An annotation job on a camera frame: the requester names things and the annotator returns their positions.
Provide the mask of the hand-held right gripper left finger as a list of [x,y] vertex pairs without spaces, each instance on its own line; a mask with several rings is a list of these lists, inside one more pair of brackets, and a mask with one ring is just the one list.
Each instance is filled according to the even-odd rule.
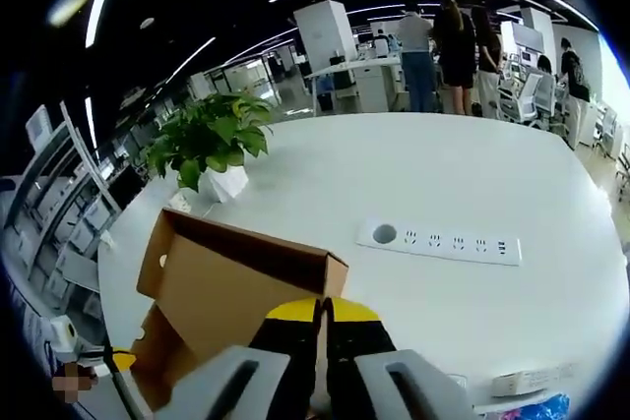
[[[284,305],[308,308],[292,317]],[[159,297],[147,314],[147,405],[171,403],[175,385],[232,345],[292,357],[269,419],[305,419],[314,390],[320,303],[314,297]]]

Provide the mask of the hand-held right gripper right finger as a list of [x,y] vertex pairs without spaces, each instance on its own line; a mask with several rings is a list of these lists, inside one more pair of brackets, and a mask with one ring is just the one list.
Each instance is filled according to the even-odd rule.
[[474,419],[464,388],[395,346],[378,315],[339,297],[327,313],[327,391],[336,419]]

